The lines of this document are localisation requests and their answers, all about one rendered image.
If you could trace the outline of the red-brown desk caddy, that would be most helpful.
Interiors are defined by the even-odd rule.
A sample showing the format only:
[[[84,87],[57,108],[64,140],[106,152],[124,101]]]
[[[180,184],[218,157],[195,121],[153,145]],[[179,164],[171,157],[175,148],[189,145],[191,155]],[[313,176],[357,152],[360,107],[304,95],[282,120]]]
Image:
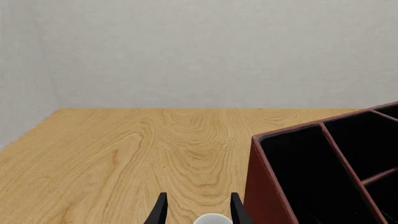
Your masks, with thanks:
[[[253,136],[243,205],[255,224],[398,224],[398,101]]]

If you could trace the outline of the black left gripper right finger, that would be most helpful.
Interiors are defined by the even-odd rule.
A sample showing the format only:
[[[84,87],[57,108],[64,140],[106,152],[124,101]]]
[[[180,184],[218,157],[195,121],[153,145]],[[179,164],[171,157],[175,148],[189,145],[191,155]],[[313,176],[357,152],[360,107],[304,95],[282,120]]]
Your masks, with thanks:
[[[237,192],[231,193],[230,210],[233,224],[254,224]]]

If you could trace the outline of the white mug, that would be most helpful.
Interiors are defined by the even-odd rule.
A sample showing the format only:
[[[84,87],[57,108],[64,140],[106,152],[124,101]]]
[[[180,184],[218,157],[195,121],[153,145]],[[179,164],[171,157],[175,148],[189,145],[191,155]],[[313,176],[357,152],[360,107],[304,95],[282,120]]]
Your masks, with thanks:
[[[199,216],[193,224],[233,224],[233,222],[222,214],[207,213]]]

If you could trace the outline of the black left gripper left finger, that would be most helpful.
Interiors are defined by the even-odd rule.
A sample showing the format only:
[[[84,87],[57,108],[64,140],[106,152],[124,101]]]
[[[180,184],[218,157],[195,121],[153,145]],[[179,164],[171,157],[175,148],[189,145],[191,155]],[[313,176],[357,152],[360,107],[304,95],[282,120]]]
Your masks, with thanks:
[[[147,217],[147,224],[165,224],[167,218],[167,193],[161,192],[159,197]]]

